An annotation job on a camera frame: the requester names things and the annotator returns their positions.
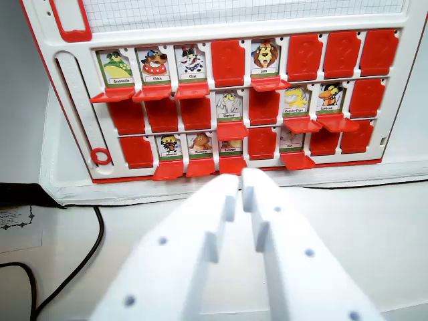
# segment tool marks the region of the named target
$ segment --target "red plastic tab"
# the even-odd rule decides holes
[[[106,160],[100,160],[98,158],[97,152],[102,152],[103,154],[106,155]],[[91,159],[94,161],[94,163],[96,163],[97,165],[107,165],[110,164],[110,162],[112,161],[112,156],[110,155],[110,152],[108,150],[106,150],[105,148],[94,148],[91,151]]]
[[[153,167],[152,147],[144,137],[121,137],[119,141],[130,169]]]
[[[169,98],[149,100],[146,105],[147,117],[153,132],[176,132],[179,129],[177,103]]]
[[[389,74],[398,44],[399,38],[395,37],[394,29],[367,32],[360,62],[361,75]]]
[[[189,82],[188,84],[179,84],[179,89],[175,93],[178,100],[189,98],[203,98],[209,94],[207,82]]]
[[[85,5],[83,0],[78,0],[80,7],[80,13],[82,14],[83,23],[85,25],[85,30],[71,30],[65,31],[62,27],[60,15],[55,6],[55,0],[49,0],[49,3],[52,8],[53,16],[55,17],[58,30],[60,31],[61,38],[66,42],[80,42],[80,41],[90,41],[92,39],[92,32],[89,26],[88,16],[86,15]]]
[[[245,74],[245,49],[238,40],[214,41],[213,76],[216,87],[242,86]]]
[[[180,101],[185,130],[211,128],[211,103],[208,97]]]
[[[350,117],[375,117],[381,107],[384,91],[381,79],[357,80],[349,106]]]
[[[106,88],[106,92],[91,98],[91,103],[95,102],[120,102],[125,99],[131,99],[135,94],[134,87]]]
[[[220,174],[240,175],[242,170],[247,167],[247,162],[243,156],[220,157],[219,160]]]
[[[359,125],[349,118],[344,118],[343,113],[318,115],[317,122],[323,125],[329,132],[354,132]]]
[[[342,152],[344,154],[354,152],[366,152],[367,146],[373,133],[370,120],[355,120],[360,128],[355,132],[345,132],[342,136]]]
[[[289,171],[298,171],[302,169],[313,169],[315,162],[305,155],[305,152],[283,152],[281,161]]]
[[[280,93],[249,89],[249,121],[251,125],[276,124],[280,109]]]
[[[310,151],[312,156],[334,155],[339,142],[339,132],[329,132],[322,128],[310,138]]]
[[[171,96],[171,85],[145,85],[137,92],[132,100],[135,102],[145,102],[147,100],[160,100]]]
[[[248,134],[249,159],[272,159],[276,148],[276,133],[272,128],[250,128]]]
[[[248,129],[243,122],[219,122],[217,125],[217,138],[221,142],[243,140],[247,136]]]
[[[318,34],[292,35],[288,50],[288,80],[298,82],[315,80],[320,68],[322,42]]]
[[[281,76],[273,77],[253,77],[251,86],[258,92],[267,92],[269,90],[281,90],[291,86],[291,83],[281,79]]]
[[[131,99],[108,102],[108,111],[119,135],[144,134],[144,114],[139,102]]]
[[[328,35],[324,73],[326,78],[343,78],[354,75],[361,40],[356,31],[337,31]]]
[[[215,172],[212,158],[192,158],[187,167],[186,177],[208,176]]]
[[[159,166],[154,172],[154,181],[171,181],[183,176],[185,169],[183,160],[161,160]]]
[[[284,118],[284,125],[294,134],[318,132],[322,128],[322,125],[318,124],[315,120],[311,120],[309,116]]]

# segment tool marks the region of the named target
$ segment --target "paper note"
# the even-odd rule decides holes
[[[399,13],[403,0],[84,0],[92,32]]]
[[[32,206],[0,208],[0,253],[41,246],[42,228]]]

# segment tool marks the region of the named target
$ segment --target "screw hole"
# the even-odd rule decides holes
[[[305,251],[305,255],[306,255],[307,257],[314,257],[314,256],[315,256],[315,252],[314,252],[314,250],[313,250],[313,249],[307,249],[307,250]]]
[[[349,314],[349,318],[350,318],[352,321],[359,321],[359,320],[360,320],[360,314],[358,314],[358,312],[352,311],[352,312]]]
[[[127,296],[125,297],[124,304],[127,307],[133,306],[135,303],[135,297],[134,296]]]
[[[159,240],[158,240],[158,243],[159,243],[159,245],[165,245],[165,244],[167,244],[168,243],[168,239],[166,238],[166,237],[161,237]]]

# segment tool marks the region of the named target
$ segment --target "bird cartoon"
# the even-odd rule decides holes
[[[323,99],[323,106],[337,105],[337,95],[343,90],[338,82],[334,84],[326,84],[323,87],[323,92],[319,95]]]

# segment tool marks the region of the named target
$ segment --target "dog cartoon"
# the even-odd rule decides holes
[[[196,54],[196,49],[194,46],[191,46],[189,49],[186,47],[181,48],[182,59],[180,63],[185,67],[185,72],[200,72],[203,68],[203,57]]]
[[[167,152],[177,152],[177,139],[174,136],[162,136],[160,143]]]
[[[263,42],[251,53],[254,64],[260,68],[272,65],[279,56],[278,49],[270,42]]]
[[[286,90],[286,104],[288,108],[303,108],[307,103],[306,93],[303,88],[293,87]]]
[[[337,105],[337,95],[343,90],[340,83],[326,84],[322,90],[319,97],[324,101],[323,106]]]
[[[204,133],[200,133],[193,140],[193,144],[189,146],[190,149],[195,150],[210,150],[212,146],[209,144],[209,137]]]
[[[241,108],[241,100],[233,92],[225,92],[217,102],[218,113],[238,112]]]
[[[168,57],[164,53],[149,50],[146,57],[141,60],[141,71],[148,75],[165,75],[167,73],[167,67],[165,66],[167,60]]]
[[[223,148],[239,148],[242,146],[242,140],[227,140],[221,142],[221,149]]]
[[[132,76],[131,67],[122,60],[119,51],[108,53],[106,57],[108,62],[103,67],[112,78],[128,78]]]

